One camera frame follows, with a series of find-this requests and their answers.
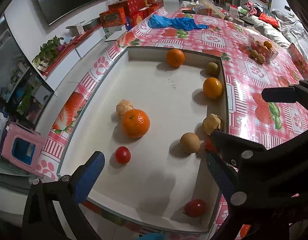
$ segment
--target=blue gripper pad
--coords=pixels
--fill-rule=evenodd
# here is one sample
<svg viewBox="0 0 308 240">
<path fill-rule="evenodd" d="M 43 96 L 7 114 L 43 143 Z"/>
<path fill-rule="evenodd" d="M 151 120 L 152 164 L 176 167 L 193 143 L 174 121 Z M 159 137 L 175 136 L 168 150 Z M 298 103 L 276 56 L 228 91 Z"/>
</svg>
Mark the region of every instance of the blue gripper pad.
<svg viewBox="0 0 308 240">
<path fill-rule="evenodd" d="M 93 188 L 98 176 L 105 166 L 104 154 L 99 151 L 94 152 L 83 166 L 85 170 L 74 185 L 73 199 L 76 204 L 82 203 L 86 200 L 88 194 Z"/>
<path fill-rule="evenodd" d="M 231 196 L 235 193 L 235 175 L 223 160 L 215 153 L 207 152 L 207 167 L 215 180 L 224 198 L 230 203 Z"/>
</svg>

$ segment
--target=potted plant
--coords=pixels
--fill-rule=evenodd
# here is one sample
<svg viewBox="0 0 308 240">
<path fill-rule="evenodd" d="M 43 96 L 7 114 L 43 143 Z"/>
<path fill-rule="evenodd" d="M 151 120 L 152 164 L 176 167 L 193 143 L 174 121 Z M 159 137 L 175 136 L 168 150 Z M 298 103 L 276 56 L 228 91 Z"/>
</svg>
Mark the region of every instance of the potted plant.
<svg viewBox="0 0 308 240">
<path fill-rule="evenodd" d="M 39 70 L 45 72 L 48 65 L 50 65 L 57 58 L 59 52 L 63 49 L 60 40 L 63 40 L 63 37 L 55 37 L 51 40 L 48 40 L 47 43 L 43 43 L 40 47 L 40 53 L 35 56 L 32 60 L 35 66 Z"/>
</svg>

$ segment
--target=blue cloth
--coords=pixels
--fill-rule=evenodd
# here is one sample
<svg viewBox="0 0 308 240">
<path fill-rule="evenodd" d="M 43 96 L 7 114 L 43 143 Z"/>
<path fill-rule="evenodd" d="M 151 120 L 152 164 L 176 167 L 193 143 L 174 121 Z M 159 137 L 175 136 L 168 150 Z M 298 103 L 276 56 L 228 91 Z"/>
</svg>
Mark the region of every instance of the blue cloth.
<svg viewBox="0 0 308 240">
<path fill-rule="evenodd" d="M 191 31 L 194 29 L 195 30 L 208 29 L 208 26 L 205 24 L 196 25 L 193 18 L 189 18 L 189 17 L 176 18 L 175 17 L 174 19 L 171 19 L 171 18 L 159 16 L 157 14 L 154 14 L 151 17 L 149 21 L 149 26 L 153 29 L 173 26 L 175 29 L 186 30 L 186 31 Z"/>
<path fill-rule="evenodd" d="M 164 235 L 151 233 L 140 237 L 139 240 L 164 240 Z"/>
</svg>

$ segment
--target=metal bolt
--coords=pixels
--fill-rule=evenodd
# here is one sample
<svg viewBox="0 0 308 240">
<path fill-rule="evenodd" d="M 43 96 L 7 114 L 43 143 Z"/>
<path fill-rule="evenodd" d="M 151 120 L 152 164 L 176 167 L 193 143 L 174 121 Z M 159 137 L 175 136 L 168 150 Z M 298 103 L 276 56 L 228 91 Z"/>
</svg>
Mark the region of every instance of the metal bolt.
<svg viewBox="0 0 308 240">
<path fill-rule="evenodd" d="M 67 181 L 70 180 L 70 178 L 71 178 L 71 176 L 69 176 L 69 175 L 64 175 L 64 176 L 62 177 L 62 181 L 63 181 L 63 182 L 67 182 Z"/>
<path fill-rule="evenodd" d="M 250 150 L 247 150 L 247 151 L 244 151 L 242 154 L 241 154 L 241 157 L 243 159 L 249 159 L 253 156 L 253 152 L 250 151 Z"/>
<path fill-rule="evenodd" d="M 235 192 L 232 196 L 231 196 L 231 203 L 234 205 L 234 206 L 239 206 L 239 205 L 242 205 L 245 203 L 247 199 L 247 195 L 245 192 L 242 192 L 242 191 L 238 191 L 238 192 Z"/>
<path fill-rule="evenodd" d="M 34 179 L 32 184 L 37 185 L 39 183 L 39 179 Z"/>
</svg>

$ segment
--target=orange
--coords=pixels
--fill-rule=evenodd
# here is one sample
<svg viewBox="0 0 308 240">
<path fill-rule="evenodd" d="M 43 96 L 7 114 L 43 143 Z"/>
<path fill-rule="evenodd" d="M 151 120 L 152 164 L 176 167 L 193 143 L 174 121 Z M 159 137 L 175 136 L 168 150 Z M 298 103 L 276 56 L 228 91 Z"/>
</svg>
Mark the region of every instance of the orange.
<svg viewBox="0 0 308 240">
<path fill-rule="evenodd" d="M 166 62 L 172 67 L 179 67 L 185 62 L 185 55 L 180 49 L 171 49 L 166 54 Z"/>
<path fill-rule="evenodd" d="M 217 78 L 210 77 L 204 81 L 203 93 L 210 99 L 217 99 L 223 93 L 223 85 Z"/>
<path fill-rule="evenodd" d="M 147 114 L 139 109 L 128 110 L 122 117 L 124 133 L 131 138 L 145 135 L 150 128 L 150 119 Z"/>
<path fill-rule="evenodd" d="M 266 46 L 268 49 L 271 49 L 273 45 L 269 41 L 264 41 L 264 46 Z"/>
</svg>

